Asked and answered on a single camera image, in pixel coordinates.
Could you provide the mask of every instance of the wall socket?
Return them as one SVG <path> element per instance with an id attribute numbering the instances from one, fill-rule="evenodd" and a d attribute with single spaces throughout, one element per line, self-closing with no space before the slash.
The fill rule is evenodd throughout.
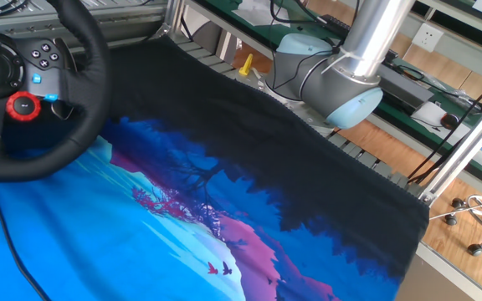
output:
<path id="1" fill-rule="evenodd" d="M 427 23 L 423 23 L 414 36 L 412 43 L 429 52 L 433 52 L 436 44 L 443 35 L 443 31 L 436 29 Z"/>

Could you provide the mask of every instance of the black steering wheel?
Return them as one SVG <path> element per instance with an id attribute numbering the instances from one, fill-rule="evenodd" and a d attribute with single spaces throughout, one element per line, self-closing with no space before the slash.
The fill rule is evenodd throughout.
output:
<path id="1" fill-rule="evenodd" d="M 108 118 L 110 57 L 100 28 L 81 1 L 48 2 L 57 10 L 60 22 L 83 44 L 86 68 L 81 72 L 65 68 L 71 54 L 64 43 L 0 34 L 0 182 L 37 180 L 62 169 L 92 145 Z M 82 117 L 64 140 L 43 155 L 12 158 L 1 139 L 3 121 L 33 120 L 40 113 L 41 100 L 80 108 Z"/>

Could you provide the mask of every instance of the black fabric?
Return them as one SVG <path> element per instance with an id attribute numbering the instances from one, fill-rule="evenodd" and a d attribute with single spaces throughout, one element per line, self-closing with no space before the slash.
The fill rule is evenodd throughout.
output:
<path id="1" fill-rule="evenodd" d="M 428 225 L 428 207 L 415 197 L 268 95 L 200 64 L 168 38 L 118 48 L 112 58 L 114 119 L 165 120 L 164 130 L 249 171 L 255 191 L 283 191 L 282 230 L 330 221 L 323 227 L 339 232 L 345 247 L 362 246 L 358 257 L 376 260 L 390 276 L 405 274 Z M 301 222 L 292 225 L 288 216 Z"/>

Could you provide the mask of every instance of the desk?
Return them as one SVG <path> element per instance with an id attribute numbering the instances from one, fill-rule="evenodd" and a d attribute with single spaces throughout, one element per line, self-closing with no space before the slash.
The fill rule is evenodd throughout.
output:
<path id="1" fill-rule="evenodd" d="M 252 26 L 232 13 L 234 9 L 237 9 L 239 0 L 187 0 L 187 4 L 268 58 L 272 58 L 269 49 L 276 48 L 281 39 L 288 33 L 304 33 L 317 38 L 336 38 L 333 33 L 315 24 L 302 24 L 299 27 L 292 24 L 291 28 L 273 26 L 272 30 L 269 30 L 269 26 Z M 284 8 L 288 10 L 291 19 L 307 19 L 300 8 L 291 0 L 284 0 Z M 401 59 L 396 59 L 394 63 L 408 64 Z M 433 92 L 432 101 L 438 101 L 442 104 L 444 110 L 456 115 L 464 113 L 464 110 L 451 103 L 442 94 L 436 90 L 433 90 Z M 467 123 L 474 125 L 478 119 L 479 116 L 473 116 L 467 120 Z M 442 141 L 435 134 L 428 132 L 419 123 L 412 120 L 386 97 L 376 108 L 374 114 L 368 117 L 368 120 L 424 156 L 427 156 Z M 441 153 L 447 151 L 449 147 L 450 145 L 446 144 Z M 482 191 L 482 166 L 476 162 L 472 161 L 465 171 L 459 175 L 459 178 Z"/>

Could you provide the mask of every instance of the metal pole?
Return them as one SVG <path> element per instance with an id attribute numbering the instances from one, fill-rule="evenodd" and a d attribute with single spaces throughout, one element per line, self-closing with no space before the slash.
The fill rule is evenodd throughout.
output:
<path id="1" fill-rule="evenodd" d="M 419 199 L 430 206 L 444 192 L 449 184 L 474 158 L 482 147 L 482 118 L 455 149 L 454 153 L 440 167 L 433 179 L 427 184 Z"/>
<path id="2" fill-rule="evenodd" d="M 354 57 L 343 59 L 336 68 L 356 78 L 375 76 L 413 4 L 413 0 L 364 1 L 343 44 Z"/>
<path id="3" fill-rule="evenodd" d="M 179 31 L 184 8 L 183 0 L 169 0 L 165 11 L 165 21 L 152 38 L 160 38 L 165 34 L 173 37 Z"/>

